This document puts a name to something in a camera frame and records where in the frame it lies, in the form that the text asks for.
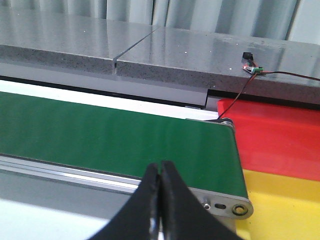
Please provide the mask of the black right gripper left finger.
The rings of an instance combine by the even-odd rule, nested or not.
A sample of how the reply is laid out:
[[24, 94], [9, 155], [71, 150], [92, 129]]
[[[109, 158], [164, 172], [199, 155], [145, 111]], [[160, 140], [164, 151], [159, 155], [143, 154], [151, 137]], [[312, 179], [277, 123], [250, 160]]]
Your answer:
[[157, 240], [160, 228], [158, 166], [151, 163], [124, 206], [91, 240]]

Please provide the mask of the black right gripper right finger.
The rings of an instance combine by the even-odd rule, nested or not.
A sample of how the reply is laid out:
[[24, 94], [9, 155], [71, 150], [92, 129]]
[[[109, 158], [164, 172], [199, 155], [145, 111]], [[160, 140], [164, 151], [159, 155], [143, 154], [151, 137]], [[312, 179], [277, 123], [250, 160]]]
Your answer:
[[161, 163], [162, 232], [165, 240], [240, 240], [201, 205], [172, 161]]

